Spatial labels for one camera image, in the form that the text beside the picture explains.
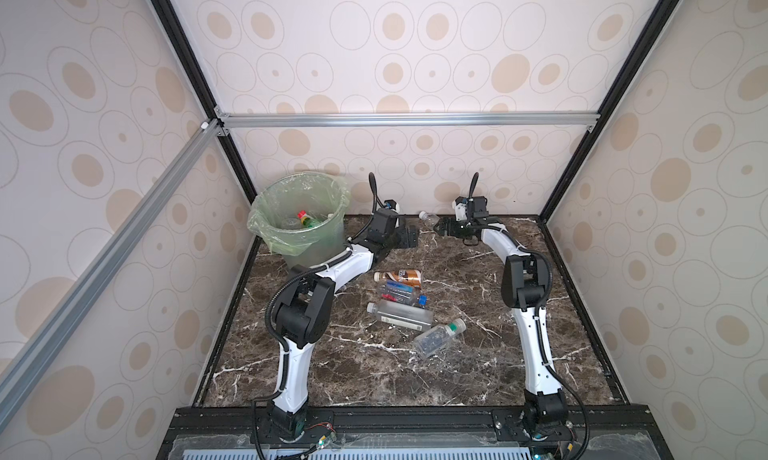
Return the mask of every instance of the patterned wall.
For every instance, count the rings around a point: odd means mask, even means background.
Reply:
[[[208,147],[0,435],[0,459],[157,455],[194,394],[254,236]]]
[[[551,228],[678,460],[768,452],[768,0],[684,0]]]
[[[200,125],[145,0],[0,0],[0,372]]]
[[[657,0],[174,1],[220,106],[244,114],[596,109]],[[260,188],[296,167],[354,184],[375,165],[414,214],[445,210],[481,162],[495,172],[485,186],[506,192],[494,213],[536,214],[579,129],[530,128],[518,150],[523,129],[269,129],[238,143]],[[431,146],[419,148],[425,131]],[[277,148],[287,137],[309,147]],[[542,151],[549,143],[557,153]]]
[[[371,211],[369,172],[379,196],[407,214],[452,213],[475,172],[492,213],[540,212],[583,136],[583,125],[234,130],[259,191],[286,174],[322,171],[346,178],[354,214]]]

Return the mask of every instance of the silver metal bar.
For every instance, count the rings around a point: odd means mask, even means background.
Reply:
[[[225,128],[394,127],[441,125],[594,125],[596,111],[514,111],[426,114],[225,114]]]
[[[90,267],[78,278],[56,311],[27,342],[18,360],[9,367],[10,372],[0,383],[0,432],[11,421],[168,199],[187,177],[210,140],[221,132],[216,120],[208,120],[202,126],[205,126],[205,130],[199,129],[187,142]]]

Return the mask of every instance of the bottle label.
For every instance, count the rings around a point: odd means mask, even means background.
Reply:
[[[417,325],[415,323],[410,323],[410,322],[404,322],[404,321],[398,320],[398,319],[391,319],[388,316],[383,316],[382,317],[382,322],[384,322],[384,323],[391,323],[393,325],[398,325],[398,326],[404,326],[407,329],[414,329],[414,330],[418,330],[418,331],[422,331],[423,330],[423,327],[421,325]]]

